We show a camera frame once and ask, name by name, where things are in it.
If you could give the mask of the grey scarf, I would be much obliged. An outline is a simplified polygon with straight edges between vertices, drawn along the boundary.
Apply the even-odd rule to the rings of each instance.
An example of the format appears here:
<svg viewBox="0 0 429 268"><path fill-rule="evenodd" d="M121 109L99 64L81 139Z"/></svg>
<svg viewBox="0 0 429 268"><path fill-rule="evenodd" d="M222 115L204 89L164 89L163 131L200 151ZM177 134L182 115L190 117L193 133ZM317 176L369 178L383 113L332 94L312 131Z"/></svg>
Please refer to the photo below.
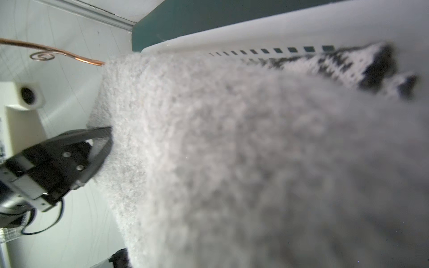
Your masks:
<svg viewBox="0 0 429 268"><path fill-rule="evenodd" d="M95 180L133 268L426 268L429 109L181 55L103 67Z"/></svg>

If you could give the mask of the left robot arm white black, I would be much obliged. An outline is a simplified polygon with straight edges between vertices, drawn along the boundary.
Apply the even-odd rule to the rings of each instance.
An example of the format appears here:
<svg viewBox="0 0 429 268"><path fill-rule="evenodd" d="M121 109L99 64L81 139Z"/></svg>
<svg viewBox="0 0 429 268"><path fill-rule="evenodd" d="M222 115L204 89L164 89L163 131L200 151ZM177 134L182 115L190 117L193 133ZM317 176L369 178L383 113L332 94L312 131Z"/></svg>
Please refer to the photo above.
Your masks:
<svg viewBox="0 0 429 268"><path fill-rule="evenodd" d="M8 158L1 164L1 227L63 204L96 175L112 145L111 127L72 130Z"/></svg>

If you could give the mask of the white black smiley scarf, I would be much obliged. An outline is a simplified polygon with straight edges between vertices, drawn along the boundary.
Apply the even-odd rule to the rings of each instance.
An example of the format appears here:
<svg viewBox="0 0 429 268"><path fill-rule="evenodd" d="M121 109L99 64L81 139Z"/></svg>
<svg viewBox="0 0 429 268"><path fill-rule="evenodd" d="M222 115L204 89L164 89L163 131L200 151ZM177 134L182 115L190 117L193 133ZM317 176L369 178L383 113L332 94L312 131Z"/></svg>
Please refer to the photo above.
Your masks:
<svg viewBox="0 0 429 268"><path fill-rule="evenodd" d="M398 71L395 48L385 42L314 55L248 60L247 63L291 74L324 77L347 89L402 101L414 99L418 81L415 73Z"/></svg>

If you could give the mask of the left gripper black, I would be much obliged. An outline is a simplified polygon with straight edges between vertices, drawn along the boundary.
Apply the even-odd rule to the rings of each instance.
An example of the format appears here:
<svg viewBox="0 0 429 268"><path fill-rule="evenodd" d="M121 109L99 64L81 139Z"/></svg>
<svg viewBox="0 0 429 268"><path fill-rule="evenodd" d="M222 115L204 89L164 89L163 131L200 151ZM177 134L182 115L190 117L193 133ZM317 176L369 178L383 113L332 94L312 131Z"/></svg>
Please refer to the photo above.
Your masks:
<svg viewBox="0 0 429 268"><path fill-rule="evenodd" d="M12 204L6 208L46 212L70 191L85 186L111 152L111 132L112 127L73 130L7 159L1 164L1 188L6 190L1 196L8 196Z"/></svg>

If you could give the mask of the white plastic perforated basket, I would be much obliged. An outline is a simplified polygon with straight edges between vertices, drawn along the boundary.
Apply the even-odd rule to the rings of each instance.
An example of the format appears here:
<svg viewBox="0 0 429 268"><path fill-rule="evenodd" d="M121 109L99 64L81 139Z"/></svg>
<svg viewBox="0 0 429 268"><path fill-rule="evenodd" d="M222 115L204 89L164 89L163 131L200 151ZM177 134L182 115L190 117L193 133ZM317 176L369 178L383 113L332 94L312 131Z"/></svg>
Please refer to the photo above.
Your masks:
<svg viewBox="0 0 429 268"><path fill-rule="evenodd" d="M418 75L417 98L429 98L429 3L344 1L236 23L164 41L143 54L188 53L210 58L296 57L387 42L397 69Z"/></svg>

